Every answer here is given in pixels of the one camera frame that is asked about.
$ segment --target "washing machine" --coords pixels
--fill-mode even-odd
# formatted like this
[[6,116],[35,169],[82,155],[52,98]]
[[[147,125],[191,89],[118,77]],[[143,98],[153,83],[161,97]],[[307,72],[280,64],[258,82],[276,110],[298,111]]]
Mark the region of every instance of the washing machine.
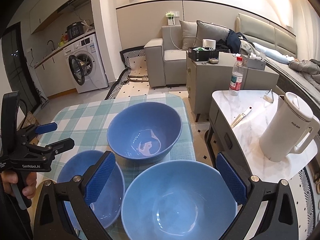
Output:
[[63,52],[78,93],[109,86],[95,33],[66,46]]

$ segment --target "white electric kettle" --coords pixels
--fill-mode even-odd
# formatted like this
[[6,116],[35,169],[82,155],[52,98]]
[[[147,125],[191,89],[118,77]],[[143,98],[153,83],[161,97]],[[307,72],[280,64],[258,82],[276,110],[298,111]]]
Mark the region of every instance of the white electric kettle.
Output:
[[[308,104],[294,93],[287,92],[279,96],[277,112],[260,137],[260,148],[269,160],[280,162],[288,153],[302,153],[319,129],[319,119]],[[304,142],[297,146],[308,133]]]

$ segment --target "bowl rim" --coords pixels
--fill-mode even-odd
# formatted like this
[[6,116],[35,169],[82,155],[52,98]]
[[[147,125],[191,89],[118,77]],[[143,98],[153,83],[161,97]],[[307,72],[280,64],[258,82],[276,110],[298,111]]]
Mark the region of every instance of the bowl rim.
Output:
[[[212,171],[214,171],[215,173],[217,173],[217,174],[219,174],[219,175],[221,176],[220,172],[219,172],[218,170],[216,170],[215,168],[213,168],[213,167],[211,167],[211,166],[209,166],[209,165],[207,165],[207,164],[205,164],[205,163],[198,162],[198,161],[192,161],[192,160],[172,160],[172,161],[166,161],[166,162],[162,162],[162,163],[157,163],[157,164],[155,164],[155,165],[153,165],[153,166],[145,169],[145,170],[144,170],[143,172],[141,172],[137,177],[135,177],[135,179],[130,183],[129,187],[128,187],[127,190],[125,191],[125,194],[124,194],[124,197],[123,197],[122,203],[121,203],[121,222],[122,222],[124,231],[125,231],[125,233],[127,234],[127,236],[129,237],[130,240],[135,240],[135,239],[133,239],[133,238],[129,235],[129,233],[128,233],[128,231],[127,231],[127,228],[126,228],[126,225],[125,225],[125,223],[124,223],[124,221],[123,221],[123,203],[124,203],[124,200],[126,199],[127,193],[128,193],[128,191],[129,191],[129,189],[131,188],[132,184],[135,182],[135,180],[139,179],[139,177],[142,176],[143,173],[145,173],[146,171],[148,171],[148,170],[150,170],[150,169],[152,169],[152,168],[154,168],[154,167],[156,167],[156,166],[165,165],[165,164],[167,164],[167,163],[169,163],[169,162],[170,162],[170,163],[171,163],[171,162],[197,163],[197,164],[202,165],[202,166],[204,166],[204,167],[209,167]],[[237,211],[237,202],[235,201],[235,217],[236,217],[237,213],[238,213],[238,211]]]
[[[178,115],[178,117],[179,117],[179,119],[180,119],[180,131],[179,131],[179,135],[178,135],[177,138],[173,141],[173,143],[170,144],[166,149],[164,149],[164,150],[162,150],[161,152],[158,152],[158,153],[156,153],[156,154],[154,154],[154,155],[151,155],[151,156],[144,156],[144,157],[139,157],[139,158],[131,158],[131,157],[127,156],[127,155],[123,155],[123,154],[117,153],[117,152],[113,149],[113,147],[110,145],[110,142],[108,141],[109,127],[112,125],[114,119],[115,119],[120,113],[122,113],[123,111],[129,109],[130,107],[133,107],[133,106],[136,106],[136,105],[140,105],[140,104],[150,104],[150,103],[151,103],[151,104],[161,104],[161,105],[165,105],[165,106],[167,106],[167,107],[170,107],[171,109],[173,109],[173,110],[176,112],[176,114]],[[121,156],[121,157],[123,157],[123,158],[125,158],[125,159],[133,160],[133,161],[153,159],[155,156],[159,156],[159,155],[163,154],[165,151],[167,151],[168,149],[170,149],[170,148],[173,147],[173,145],[178,141],[178,139],[179,139],[180,136],[181,136],[182,126],[183,126],[183,125],[182,125],[181,116],[180,116],[180,114],[178,113],[178,111],[177,111],[176,109],[174,109],[173,107],[171,107],[171,106],[169,106],[169,105],[167,105],[167,104],[165,104],[165,103],[160,103],[160,102],[141,102],[141,103],[137,103],[137,104],[134,104],[134,105],[132,105],[132,106],[129,106],[129,107],[123,109],[121,112],[119,112],[119,113],[112,119],[112,121],[110,122],[110,124],[109,124],[109,126],[108,126],[108,130],[107,130],[107,142],[108,142],[108,145],[110,146],[110,148],[112,149],[112,151],[113,151],[115,154],[117,154],[117,155],[119,155],[119,156]]]
[[[100,151],[100,150],[85,150],[85,151],[79,152],[79,153],[77,153],[76,155],[72,156],[68,161],[70,161],[71,159],[75,158],[75,157],[76,157],[78,154],[80,154],[80,153],[92,152],[92,151],[100,152],[100,153],[102,153],[102,155],[105,153],[105,152]],[[122,170],[121,170],[120,165],[119,165],[117,162],[116,162],[116,165],[118,166],[118,169],[119,169],[120,174],[121,174],[121,179],[122,179],[122,185],[123,185],[122,201],[123,201],[123,198],[124,198],[124,195],[125,195],[124,175],[123,175],[123,172],[122,172]],[[119,217],[119,215],[120,215],[120,212],[121,212],[122,201],[121,201],[121,206],[120,206],[119,212],[116,214],[116,216],[114,217],[114,219],[112,219],[111,222],[106,225],[105,228],[110,227],[110,226],[118,219],[118,217]]]

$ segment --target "human hand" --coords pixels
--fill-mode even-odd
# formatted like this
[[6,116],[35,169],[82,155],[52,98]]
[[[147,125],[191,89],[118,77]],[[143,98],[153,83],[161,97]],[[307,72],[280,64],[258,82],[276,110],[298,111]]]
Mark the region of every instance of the human hand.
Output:
[[[16,184],[18,182],[17,173],[15,173],[13,170],[6,170],[1,173],[1,178],[3,182],[4,192],[14,197],[14,193],[12,191],[10,183]],[[37,180],[37,173],[30,172],[26,179],[26,183],[28,186],[26,186],[22,190],[23,195],[25,195],[28,199],[33,198],[36,194],[36,184],[37,184],[36,180]]]

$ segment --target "kettle handle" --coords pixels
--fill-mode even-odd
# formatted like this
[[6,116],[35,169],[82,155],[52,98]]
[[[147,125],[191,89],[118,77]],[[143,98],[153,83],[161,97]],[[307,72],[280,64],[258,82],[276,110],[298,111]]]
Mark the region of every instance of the kettle handle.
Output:
[[302,143],[300,147],[294,146],[291,149],[290,153],[300,154],[306,149],[306,147],[310,144],[310,142],[313,140],[313,138],[316,136],[320,129],[319,119],[313,116],[313,119],[311,120],[309,127],[311,127],[312,129],[309,136],[305,139],[305,141]]

